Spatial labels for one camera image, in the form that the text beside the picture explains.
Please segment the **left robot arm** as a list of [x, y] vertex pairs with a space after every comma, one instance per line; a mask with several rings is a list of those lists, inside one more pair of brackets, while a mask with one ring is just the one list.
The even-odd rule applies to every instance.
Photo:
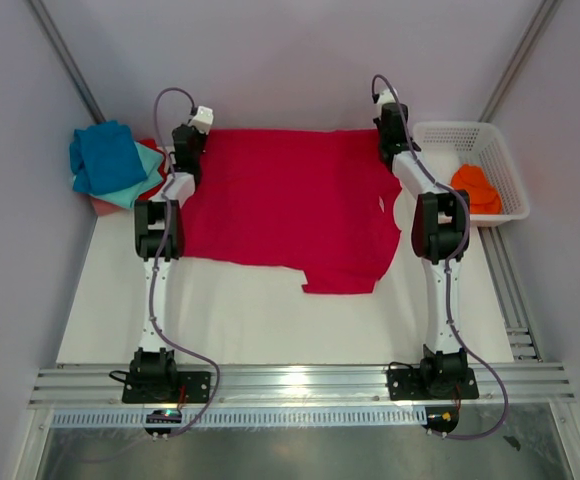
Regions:
[[146, 309], [139, 345], [129, 366], [124, 393], [132, 403], [173, 403], [182, 386], [176, 348], [165, 341], [171, 270], [184, 253], [181, 207], [201, 181], [207, 133], [191, 124], [172, 131], [174, 160], [161, 190], [134, 206], [135, 251], [143, 261]]

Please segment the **magenta t shirt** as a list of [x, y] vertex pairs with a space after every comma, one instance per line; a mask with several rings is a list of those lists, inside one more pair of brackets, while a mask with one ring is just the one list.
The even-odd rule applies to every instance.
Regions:
[[181, 209], [188, 257], [284, 267], [307, 294], [370, 294], [401, 231], [402, 187], [372, 130], [216, 130]]

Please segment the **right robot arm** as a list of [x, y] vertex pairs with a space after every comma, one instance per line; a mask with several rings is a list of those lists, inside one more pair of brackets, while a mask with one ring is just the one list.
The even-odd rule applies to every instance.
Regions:
[[458, 339], [460, 262], [469, 243], [468, 195], [435, 178], [409, 134], [406, 107], [378, 102], [374, 119], [382, 163], [415, 198], [411, 246], [422, 261], [428, 300], [428, 329], [418, 365], [387, 368], [392, 400], [450, 399], [468, 381], [465, 346]]

